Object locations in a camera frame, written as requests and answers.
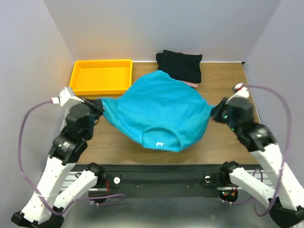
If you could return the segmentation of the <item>teal t shirt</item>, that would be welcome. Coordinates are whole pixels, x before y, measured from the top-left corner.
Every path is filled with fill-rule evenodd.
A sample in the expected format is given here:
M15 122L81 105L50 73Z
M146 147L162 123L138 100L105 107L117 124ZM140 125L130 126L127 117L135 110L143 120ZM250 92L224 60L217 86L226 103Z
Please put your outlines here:
M184 82L156 70L119 98L102 98L105 119L142 147L180 152L204 135L212 105Z

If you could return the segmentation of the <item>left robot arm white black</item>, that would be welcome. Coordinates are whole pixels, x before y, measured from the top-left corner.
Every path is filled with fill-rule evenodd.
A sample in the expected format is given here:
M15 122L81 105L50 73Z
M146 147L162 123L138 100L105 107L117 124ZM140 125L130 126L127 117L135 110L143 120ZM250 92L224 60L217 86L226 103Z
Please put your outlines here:
M106 179L104 167L92 162L71 185L64 191L60 190L87 148L87 141L93 137L94 127L104 111L102 101L61 95L32 107L23 120L26 121L32 111L46 104L60 105L68 110L68 115L65 127L52 142L46 166L36 186L24 173L21 155L18 155L20 172L34 191L26 206L11 217L14 224L24 228L61 227L69 208L80 201L91 187L103 186Z

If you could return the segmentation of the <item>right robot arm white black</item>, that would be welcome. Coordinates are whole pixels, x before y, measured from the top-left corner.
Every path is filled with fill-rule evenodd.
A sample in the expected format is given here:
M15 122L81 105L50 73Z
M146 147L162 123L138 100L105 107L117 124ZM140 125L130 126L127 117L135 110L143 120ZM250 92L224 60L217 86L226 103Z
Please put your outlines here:
M272 220L281 228L304 226L304 188L286 163L275 137L269 128L253 118L253 106L245 98L223 98L212 109L214 121L227 124L258 161L272 187L250 175L235 161L224 163L219 171L223 185L234 184L249 193L269 211Z

